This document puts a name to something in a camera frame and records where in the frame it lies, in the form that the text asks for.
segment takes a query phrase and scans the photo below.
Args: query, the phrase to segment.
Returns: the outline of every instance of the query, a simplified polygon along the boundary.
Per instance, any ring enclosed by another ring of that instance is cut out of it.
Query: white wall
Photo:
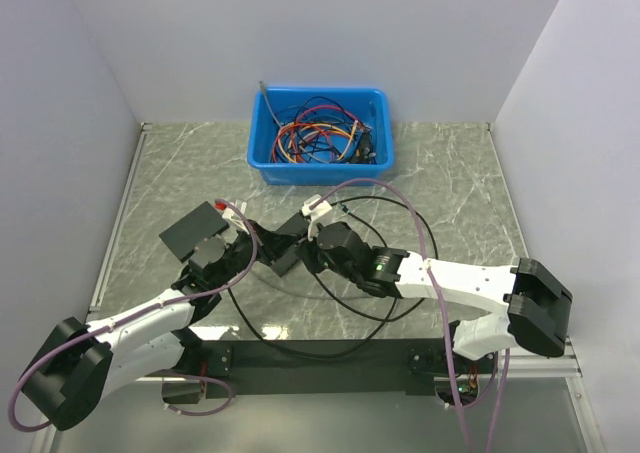
[[[0,38],[4,411],[52,327],[86,314],[139,127],[70,0],[0,0]],[[33,436],[3,416],[0,438],[19,452]]]
[[[496,122],[532,256],[574,294],[570,333],[610,451],[640,432],[640,2],[560,0]]]
[[[257,82],[373,85],[494,120],[557,0],[73,0],[136,116],[249,118]]]

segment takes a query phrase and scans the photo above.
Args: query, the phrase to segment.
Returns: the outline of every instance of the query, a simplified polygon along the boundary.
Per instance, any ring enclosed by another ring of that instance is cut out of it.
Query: cable bundle
[[[326,104],[308,106],[322,100]],[[286,122],[272,113],[279,126],[271,151],[272,163],[360,163],[375,162],[371,128],[339,103],[314,96],[296,109]]]

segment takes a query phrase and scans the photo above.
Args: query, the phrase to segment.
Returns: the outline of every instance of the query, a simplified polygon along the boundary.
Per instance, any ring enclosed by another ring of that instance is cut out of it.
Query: red wire
[[[358,123],[360,123],[360,120],[358,120],[358,118],[353,113],[349,113],[347,110],[343,110],[342,108],[338,108],[337,106],[333,106],[333,105],[318,105],[318,106],[314,106],[313,108],[309,108],[309,109],[305,110],[300,116],[297,116],[296,120],[298,120],[300,118],[304,118],[308,113],[311,113],[312,111],[316,111],[316,110],[320,110],[320,109],[342,111],[347,116],[349,116],[353,121],[357,121]]]
[[[349,111],[347,111],[347,110],[344,110],[344,109],[342,109],[342,108],[339,108],[339,107],[337,107],[337,106],[334,106],[334,105],[317,105],[317,106],[314,106],[314,107],[312,107],[312,108],[308,108],[307,110],[305,110],[304,112],[302,112],[302,113],[300,114],[300,116],[297,116],[297,117],[296,117],[296,120],[302,119],[302,118],[304,118],[307,114],[311,113],[312,111],[317,111],[317,110],[337,110],[337,111],[341,111],[341,112],[343,112],[344,114],[346,114],[347,116],[349,116],[349,117],[350,117],[353,121],[355,121],[356,123],[362,124],[362,122],[361,122],[360,120],[358,120],[358,118],[357,118],[353,113],[351,113],[351,112],[349,112]],[[314,126],[314,124],[313,124],[313,123],[300,123],[300,122],[298,122],[298,121],[296,121],[296,123],[291,123],[291,124],[289,124],[289,125],[286,125],[285,127],[280,128],[280,131],[278,131],[278,135],[276,136],[276,139],[275,139],[275,141],[273,142],[273,149],[272,149],[272,151],[271,151],[271,161],[273,161],[274,163],[276,163],[276,162],[277,162],[276,149],[277,149],[278,140],[279,140],[279,139],[281,139],[281,137],[282,137],[282,136],[284,136],[284,133],[285,133],[286,131],[288,131],[288,130],[290,130],[290,129],[293,129],[293,128],[296,128],[296,127],[297,127],[297,128],[299,128],[299,127],[301,127],[301,126],[311,126],[311,127],[314,127],[314,128],[316,128],[316,129],[318,129],[317,127],[315,127],[315,126]],[[300,161],[307,163],[307,161],[304,159],[304,157],[302,156],[302,154],[301,154],[301,153],[298,153],[298,151],[297,151],[297,147],[296,147],[296,143],[295,143],[294,141],[292,141],[294,133],[295,133],[295,131],[291,131],[291,133],[290,133],[290,139],[289,139],[289,145],[290,145],[290,146],[293,146],[293,151],[294,151],[293,159],[294,159],[294,160],[296,160],[296,162],[297,162],[297,160],[299,159]],[[332,153],[331,153],[331,158],[333,159],[333,158],[334,158],[334,156],[335,156],[335,155],[334,155],[334,153],[332,152]]]

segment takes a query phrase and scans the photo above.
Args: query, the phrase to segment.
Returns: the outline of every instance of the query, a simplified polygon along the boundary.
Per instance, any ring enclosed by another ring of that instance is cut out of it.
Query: gray marble surface
[[[393,126],[396,164],[382,179],[399,188],[431,224],[440,258],[472,264],[513,264],[524,245],[486,124],[398,123]],[[175,280],[180,264],[158,238],[203,201],[215,198],[248,201],[246,214],[275,229],[302,202],[328,187],[266,185],[246,162],[248,123],[154,124],[130,192],[121,235],[103,294],[101,318],[122,312],[161,293]],[[385,194],[381,187],[353,187],[337,198]],[[418,251],[417,235],[406,210],[372,200],[350,203],[370,221],[390,246]],[[336,212],[335,219],[344,215]],[[359,223],[354,230],[375,244]],[[322,295],[302,265],[284,279],[263,265],[255,270],[274,284],[300,294]],[[336,275],[322,278],[340,296],[361,292]],[[284,294],[256,277],[234,288],[254,325],[271,339],[354,339],[366,336],[376,322],[353,315],[331,300]],[[224,300],[198,326],[212,327],[210,337],[253,339],[231,301]],[[389,299],[356,299],[351,303],[384,316]],[[400,302],[404,311],[414,300]],[[449,317],[472,319],[483,313],[449,305]],[[426,300],[403,320],[386,325],[380,338],[439,337],[440,311]]]

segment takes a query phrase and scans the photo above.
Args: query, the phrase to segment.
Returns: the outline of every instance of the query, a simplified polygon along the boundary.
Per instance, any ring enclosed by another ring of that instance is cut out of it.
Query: pink cable
[[[502,404],[502,393],[504,392],[504,385],[507,382],[507,370],[509,370],[509,358],[511,358],[511,350],[508,348],[504,352],[504,365],[502,367],[502,375],[500,375],[500,386],[498,387],[498,396],[496,397],[496,404],[493,407],[493,415],[491,416],[491,423],[489,425],[489,434],[487,435],[487,444],[484,447],[484,453],[491,451],[491,444],[493,443],[493,435],[496,430],[496,423],[498,422],[498,415],[500,413],[500,405]]]
[[[217,295],[221,291],[224,291],[224,290],[234,286],[240,280],[242,280],[249,273],[249,271],[251,271],[251,268],[253,267],[253,264],[256,261],[256,258],[258,256],[258,238],[256,236],[255,230],[251,226],[251,223],[249,223],[249,220],[242,214],[242,212],[238,208],[236,208],[234,205],[232,205],[231,203],[227,202],[226,200],[216,199],[215,202],[216,203],[222,203],[222,204],[226,205],[227,208],[230,208],[234,213],[236,213],[238,215],[238,217],[242,220],[242,222],[244,223],[245,227],[247,228],[247,231],[249,232],[249,236],[251,237],[251,245],[252,245],[251,259],[249,260],[249,264],[247,265],[247,267],[244,270],[242,270],[240,272],[240,274],[238,276],[236,276],[232,281],[230,281],[226,285],[223,285],[223,286],[221,286],[219,288],[215,288],[215,289],[210,290],[210,291],[197,293],[195,295],[189,295],[189,296],[182,296],[182,297],[179,297],[179,298],[173,298],[171,300],[165,301],[164,302],[164,306],[173,305],[175,303],[180,303],[180,302],[183,302],[183,301],[190,301],[190,300],[197,299],[197,298],[202,298],[202,297],[205,297],[205,296]],[[18,401],[18,396],[20,395],[20,392],[22,391],[22,388],[24,388],[24,385],[27,383],[27,381],[29,381],[29,379],[34,375],[34,373],[36,371],[38,371],[45,363],[49,362],[50,360],[55,358],[57,355],[59,355],[63,351],[68,350],[69,348],[71,348],[74,345],[77,345],[78,343],[81,343],[81,342],[83,342],[85,340],[88,340],[90,338],[95,338],[96,336],[99,336],[99,335],[101,335],[103,333],[106,333],[107,331],[110,331],[112,328],[118,328],[120,326],[126,325],[127,323],[130,323],[131,321],[134,321],[134,320],[140,318],[141,316],[146,315],[147,313],[149,313],[151,311],[155,311],[155,310],[160,309],[162,307],[163,307],[163,305],[160,304],[160,303],[154,303],[152,305],[149,305],[149,306],[147,306],[147,307],[145,307],[145,308],[143,308],[143,309],[141,309],[139,311],[136,311],[136,312],[134,312],[134,313],[132,313],[132,314],[130,314],[128,316],[125,316],[124,318],[121,318],[120,320],[116,321],[113,326],[109,326],[109,325],[103,326],[102,328],[98,328],[97,330],[94,330],[94,331],[89,331],[87,333],[84,333],[83,335],[80,335],[77,338],[74,338],[73,340],[67,341],[66,343],[58,346],[57,348],[54,348],[49,353],[47,353],[42,358],[40,358],[38,361],[36,361],[20,377],[15,389],[11,393],[11,397],[9,398],[9,405],[8,405],[8,408],[7,408],[7,410],[8,410],[7,414],[9,416],[9,423],[11,424],[11,426],[13,426],[18,431],[23,431],[25,433],[33,433],[35,431],[41,430],[43,428],[46,428],[51,424],[50,421],[46,421],[46,422],[41,423],[39,425],[27,426],[27,425],[23,425],[22,423],[20,423],[20,421],[16,417],[16,403]],[[222,384],[224,382],[222,382],[221,380],[216,380],[215,383]],[[231,402],[231,399],[233,398],[233,390],[231,389],[231,386],[227,385],[226,383],[224,383],[224,385],[222,385],[222,386],[224,386],[227,389],[227,391],[229,392],[229,398],[227,399],[228,401],[225,402],[224,405],[223,405],[223,408],[224,408]]]
[[[375,178],[354,178],[352,180],[347,180],[347,181],[345,181],[343,183],[340,183],[338,186],[333,187],[331,190],[329,190],[329,193],[323,195],[322,198],[320,198],[313,205],[311,205],[311,209],[314,209],[320,203],[325,201],[327,198],[329,198],[331,195],[333,195],[338,190],[341,190],[345,186],[349,186],[349,185],[351,185],[353,183],[363,183],[363,182],[375,183],[376,185],[380,185],[380,186],[386,188],[387,190],[391,191],[398,198],[400,198],[402,203],[404,203],[404,205],[409,210],[409,213],[411,214],[411,217],[413,218],[413,221],[414,221],[414,223],[416,225],[416,229],[417,229],[417,233],[418,233],[418,241],[420,243],[420,254],[421,254],[422,258],[424,260],[426,260],[427,259],[427,245],[426,245],[426,242],[425,242],[425,239],[424,239],[424,232],[422,231],[422,226],[420,224],[420,219],[418,218],[418,215],[416,214],[416,210],[413,208],[413,206],[411,205],[409,200],[407,200],[404,197],[404,195],[402,193],[400,193],[400,191],[398,191],[395,187],[391,186],[390,184],[385,183],[384,181],[380,181],[380,180],[377,180]],[[445,349],[445,356],[447,358],[447,371],[449,373],[449,385],[451,386],[451,394],[453,395],[453,403],[455,405],[456,414],[458,415],[458,422],[460,423],[460,429],[462,430],[462,436],[464,438],[464,442],[467,445],[467,448],[470,451],[472,451],[473,450],[473,443],[472,443],[472,440],[471,440],[471,432],[469,431],[466,419],[464,417],[464,408],[463,408],[462,402],[460,401],[460,392],[458,391],[458,382],[456,380],[456,370],[455,370],[455,366],[454,366],[454,362],[453,362],[453,348],[451,346],[452,345],[451,332],[449,331],[449,314],[448,314],[448,311],[447,311],[447,303],[446,303],[446,301],[444,299],[444,295],[442,293],[442,288],[440,287],[440,284],[436,281],[435,276],[433,276],[433,272],[431,271],[431,267],[428,266],[426,270],[427,270],[427,275],[429,275],[429,278],[431,279],[431,284],[433,285],[433,289],[436,292],[436,296],[438,297],[438,303],[440,304],[440,313],[442,314],[442,324],[443,324],[443,328],[442,329],[443,329],[443,333],[444,333],[444,335],[443,335],[444,336],[444,349]]]
[[[498,372],[498,352],[496,351],[494,353],[493,371],[491,372],[491,378],[489,378],[489,381],[487,382],[487,386],[484,387],[484,389],[482,390],[482,393],[480,393],[480,396],[478,396],[472,403],[469,403],[468,405],[463,406],[465,410],[468,410],[469,408],[473,408],[474,406],[480,404],[480,402],[487,397],[487,394],[491,390],[491,387],[493,386],[493,382],[496,379],[497,372]]]

